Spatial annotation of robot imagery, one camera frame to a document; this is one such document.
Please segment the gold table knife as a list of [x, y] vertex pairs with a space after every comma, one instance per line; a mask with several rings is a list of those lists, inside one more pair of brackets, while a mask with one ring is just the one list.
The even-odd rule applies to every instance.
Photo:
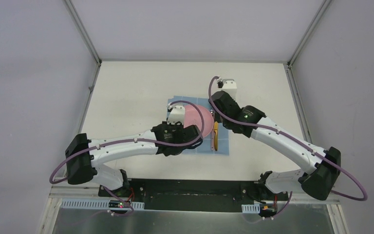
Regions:
[[218, 151], [218, 131], [219, 131], [219, 124], [218, 122], [214, 122], [214, 132], [215, 132], [215, 137], [214, 137], [214, 143], [215, 143], [215, 151]]

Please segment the pink plate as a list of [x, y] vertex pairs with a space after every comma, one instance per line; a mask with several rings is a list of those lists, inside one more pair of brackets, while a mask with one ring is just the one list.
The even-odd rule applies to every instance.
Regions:
[[[202, 128], [202, 121], [200, 114], [198, 111], [192, 106], [192, 105], [185, 105], [185, 119], [184, 119], [184, 128], [191, 126], [191, 125], [196, 125], [199, 130]], [[204, 132], [203, 132], [203, 137], [205, 139], [210, 139], [210, 135], [213, 131], [214, 127], [214, 118], [213, 115], [210, 113], [210, 111], [205, 108], [204, 106], [197, 105], [200, 113], [203, 116], [204, 119]]]

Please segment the blue checked cloth napkin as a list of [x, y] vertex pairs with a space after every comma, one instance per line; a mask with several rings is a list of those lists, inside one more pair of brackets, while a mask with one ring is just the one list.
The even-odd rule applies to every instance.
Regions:
[[[207, 108], [209, 111], [212, 109], [208, 102], [208, 98], [201, 97], [188, 97], [188, 96], [174, 96], [168, 99], [168, 103], [186, 100], [191, 103], [194, 103], [196, 106], [201, 105]], [[203, 140], [203, 143], [195, 149], [187, 149], [182, 152], [184, 155], [223, 155], [229, 156], [229, 131], [219, 123], [218, 131], [218, 151], [212, 151], [210, 146], [211, 139]]]

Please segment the pink handled spoon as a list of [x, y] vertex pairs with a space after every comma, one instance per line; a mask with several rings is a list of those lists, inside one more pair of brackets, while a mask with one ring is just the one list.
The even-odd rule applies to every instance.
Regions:
[[214, 143], [214, 137], [215, 137], [215, 132], [214, 132], [214, 110], [213, 109], [210, 109], [210, 113], [212, 115], [212, 129], [211, 129], [211, 133], [210, 133], [210, 146], [211, 146], [211, 150], [212, 151], [215, 151], [215, 143]]

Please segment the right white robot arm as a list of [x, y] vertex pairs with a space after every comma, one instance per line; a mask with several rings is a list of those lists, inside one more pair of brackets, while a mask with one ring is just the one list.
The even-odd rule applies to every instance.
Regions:
[[305, 192], [317, 200], [327, 199], [340, 174], [328, 163], [340, 165], [338, 149], [325, 150], [281, 130], [264, 112], [251, 105], [240, 107], [225, 91], [215, 92], [209, 101], [221, 112], [217, 120], [226, 129], [268, 145], [299, 166], [293, 171], [261, 174], [257, 181], [260, 198], [268, 200], [280, 192]]

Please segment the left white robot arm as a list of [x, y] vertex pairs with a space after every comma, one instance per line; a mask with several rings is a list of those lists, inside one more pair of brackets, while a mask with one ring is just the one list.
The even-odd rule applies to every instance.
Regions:
[[117, 197], [129, 191], [126, 172], [106, 166], [107, 162], [142, 155], [176, 156], [186, 149], [201, 145], [200, 127], [161, 123], [132, 136], [109, 139], [89, 139], [78, 134], [65, 151], [67, 182], [79, 185], [87, 182], [107, 187]]

